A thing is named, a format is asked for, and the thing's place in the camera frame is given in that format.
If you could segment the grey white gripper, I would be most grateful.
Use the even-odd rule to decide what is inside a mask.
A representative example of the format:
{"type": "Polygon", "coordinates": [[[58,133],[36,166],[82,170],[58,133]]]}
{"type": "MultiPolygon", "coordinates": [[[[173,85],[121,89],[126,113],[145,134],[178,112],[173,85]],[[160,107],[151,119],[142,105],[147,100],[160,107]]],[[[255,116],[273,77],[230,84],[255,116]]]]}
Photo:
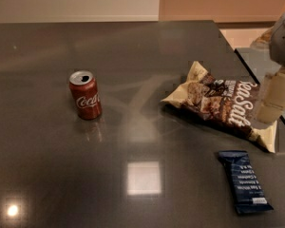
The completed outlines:
{"type": "Polygon", "coordinates": [[[272,124],[285,111],[285,11],[273,26],[270,58],[282,65],[276,73],[266,73],[259,91],[255,119],[272,124]]]}

